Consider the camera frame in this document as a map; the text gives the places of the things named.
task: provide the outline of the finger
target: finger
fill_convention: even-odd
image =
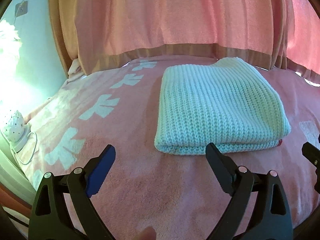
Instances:
[[[156,240],[156,231],[152,227],[147,227],[133,240]]]

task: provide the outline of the pink blanket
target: pink blanket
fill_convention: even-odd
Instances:
[[[157,239],[205,239],[223,214],[230,197],[220,188],[205,156],[164,154],[154,147],[161,78],[179,64],[209,65],[216,60],[190,56],[160,56],[134,60],[120,69],[96,72],[71,82],[28,117],[39,140],[39,151],[22,166],[37,188],[45,172],[54,175],[83,167],[107,144],[116,148],[116,161],[100,192],[91,200],[116,239],[132,239],[153,226]],[[316,139],[320,129],[320,89],[290,70],[258,69],[278,92],[292,132],[267,150],[228,154],[252,172],[279,173],[291,208],[293,226],[319,204],[313,189],[315,168],[301,147]],[[19,153],[27,160],[29,140]],[[76,228],[81,229],[69,198]],[[241,233],[249,222],[250,200]]]

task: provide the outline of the light blue wall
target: light blue wall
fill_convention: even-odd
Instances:
[[[23,115],[54,95],[66,80],[52,35],[48,0],[26,1],[28,13],[17,17],[15,23],[15,5],[22,0],[12,0],[1,18],[10,24],[14,23],[22,47],[15,77],[10,81],[12,85],[2,91],[4,94],[0,100],[18,109]],[[0,73],[0,82],[3,78],[6,77]],[[1,135],[0,150],[15,163]]]

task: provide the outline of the wall socket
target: wall socket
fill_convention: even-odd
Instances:
[[[28,12],[28,1],[23,1],[21,3],[16,4],[15,17],[19,17]]]

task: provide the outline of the mint green knit blanket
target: mint green knit blanket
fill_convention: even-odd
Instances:
[[[251,65],[223,58],[165,70],[155,147],[203,155],[213,142],[222,153],[277,146],[290,124],[278,93]]]

